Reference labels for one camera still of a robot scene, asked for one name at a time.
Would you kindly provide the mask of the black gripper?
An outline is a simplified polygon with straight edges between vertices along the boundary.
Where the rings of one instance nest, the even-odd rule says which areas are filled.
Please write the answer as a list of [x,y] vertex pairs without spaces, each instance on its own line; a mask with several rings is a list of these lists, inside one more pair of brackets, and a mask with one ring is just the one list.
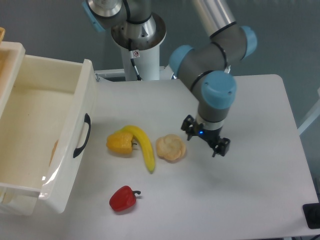
[[180,129],[186,133],[187,140],[189,141],[193,136],[197,135],[213,148],[213,158],[216,155],[224,157],[229,151],[231,140],[226,137],[220,137],[222,127],[211,130],[206,129],[203,123],[194,126],[195,123],[196,121],[191,115],[187,115],[182,122]]

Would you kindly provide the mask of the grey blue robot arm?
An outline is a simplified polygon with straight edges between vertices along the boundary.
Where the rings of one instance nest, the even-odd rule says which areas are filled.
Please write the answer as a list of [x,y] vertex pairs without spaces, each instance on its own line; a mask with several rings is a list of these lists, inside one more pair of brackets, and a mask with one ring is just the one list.
[[[237,24],[224,0],[192,4],[210,42],[201,49],[178,47],[168,68],[198,100],[196,117],[187,116],[181,129],[188,138],[197,136],[207,142],[214,155],[224,156],[230,140],[220,132],[237,90],[230,66],[256,50],[257,37],[250,27]],[[121,51],[126,81],[160,79],[160,44],[167,30],[149,0],[86,0],[82,7],[96,31],[111,31]]]

